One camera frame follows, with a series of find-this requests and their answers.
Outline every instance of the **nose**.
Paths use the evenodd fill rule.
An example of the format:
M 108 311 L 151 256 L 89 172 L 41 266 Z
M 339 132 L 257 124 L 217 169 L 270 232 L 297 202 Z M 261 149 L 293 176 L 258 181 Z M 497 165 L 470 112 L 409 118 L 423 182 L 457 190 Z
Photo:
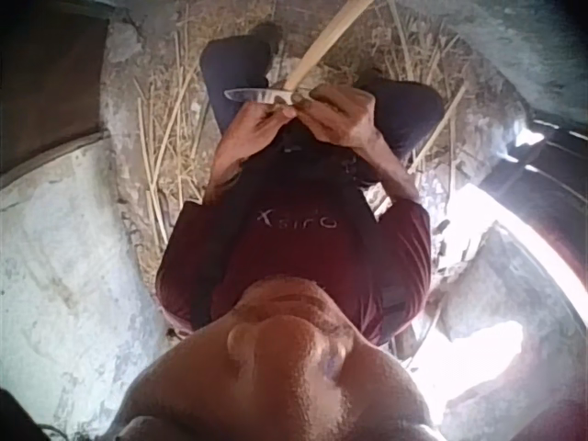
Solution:
M 281 434 L 315 439 L 315 430 L 341 417 L 337 377 L 345 362 L 344 342 L 300 318 L 277 316 L 234 328 L 228 349 L 257 418 L 272 422 Z

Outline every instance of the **dirt ground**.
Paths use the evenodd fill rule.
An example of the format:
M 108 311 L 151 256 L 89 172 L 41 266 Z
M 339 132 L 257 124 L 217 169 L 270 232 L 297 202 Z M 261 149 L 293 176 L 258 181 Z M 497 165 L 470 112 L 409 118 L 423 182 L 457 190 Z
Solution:
M 151 292 L 166 238 L 183 201 L 201 199 L 220 137 L 198 71 L 202 49 L 210 40 L 274 20 L 285 33 L 270 73 L 270 80 L 278 80 L 342 3 L 130 0 L 129 13 L 113 20 L 102 75 L 102 118 L 112 135 L 122 218 Z M 351 84 L 370 64 L 392 79 L 430 84 L 446 108 L 455 101 L 447 124 L 413 167 L 435 227 L 447 215 L 450 196 L 468 182 L 479 183 L 505 153 L 525 124 L 525 107 L 514 88 L 443 22 L 390 7 L 388 0 L 374 2 L 306 86 Z M 377 214 L 389 204 L 378 186 L 367 198 Z M 436 253 L 441 241 L 435 240 Z

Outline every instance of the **dark pants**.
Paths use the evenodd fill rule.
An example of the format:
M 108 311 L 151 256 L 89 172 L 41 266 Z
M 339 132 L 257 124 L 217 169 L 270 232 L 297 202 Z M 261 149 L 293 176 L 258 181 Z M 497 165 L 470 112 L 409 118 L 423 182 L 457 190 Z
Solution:
M 200 68 L 221 133 L 227 130 L 243 105 L 226 98 L 224 91 L 238 87 L 268 87 L 266 74 L 271 61 L 269 45 L 255 36 L 214 40 L 204 49 Z M 376 127 L 401 159 L 416 148 L 443 118 L 441 96 L 427 85 L 376 77 L 355 87 L 376 98 Z M 297 121 L 290 123 L 288 128 L 308 135 L 306 128 Z

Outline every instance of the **fingernail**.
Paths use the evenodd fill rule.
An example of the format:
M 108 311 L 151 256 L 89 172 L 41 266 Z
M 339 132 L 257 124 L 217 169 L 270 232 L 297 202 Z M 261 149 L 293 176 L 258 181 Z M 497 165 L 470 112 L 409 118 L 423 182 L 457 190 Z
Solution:
M 282 112 L 288 118 L 294 118 L 294 117 L 296 117 L 296 110 L 294 109 L 294 107 L 283 107 L 282 108 Z

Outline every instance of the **bright light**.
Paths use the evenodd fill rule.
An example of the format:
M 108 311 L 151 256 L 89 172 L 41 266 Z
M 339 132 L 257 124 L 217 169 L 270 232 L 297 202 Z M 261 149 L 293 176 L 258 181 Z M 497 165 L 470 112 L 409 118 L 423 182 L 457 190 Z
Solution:
M 449 205 L 450 227 L 454 234 L 479 233 L 498 221 L 533 255 L 560 287 L 588 326 L 588 292 L 570 266 L 535 230 L 512 211 L 499 204 L 488 193 L 472 184 L 465 185 Z
M 441 424 L 447 402 L 502 374 L 520 354 L 523 326 L 503 322 L 453 342 L 433 330 L 417 356 L 413 379 L 423 393 L 431 418 Z
M 467 184 L 451 199 L 448 207 L 451 223 L 444 235 L 449 264 L 461 262 L 472 241 L 495 222 L 501 224 L 533 255 L 570 300 L 588 325 L 588 292 L 581 280 L 557 252 L 513 212 L 488 193 Z M 517 322 L 504 322 L 474 333 L 466 339 L 450 342 L 434 329 L 413 361 L 418 370 L 414 379 L 423 392 L 434 422 L 441 424 L 447 401 L 465 390 L 496 378 L 521 350 L 523 329 Z
M 516 159 L 514 156 L 511 156 L 510 154 L 504 154 L 504 155 L 502 156 L 502 158 L 503 158 L 505 161 L 508 161 L 509 163 L 513 163 L 513 164 L 516 164 L 516 163 L 518 163 L 518 159 Z
M 545 139 L 541 133 L 536 133 L 529 129 L 522 129 L 518 135 L 516 135 L 516 141 L 514 142 L 515 147 L 520 147 L 521 145 L 535 145 L 538 142 L 541 142 Z

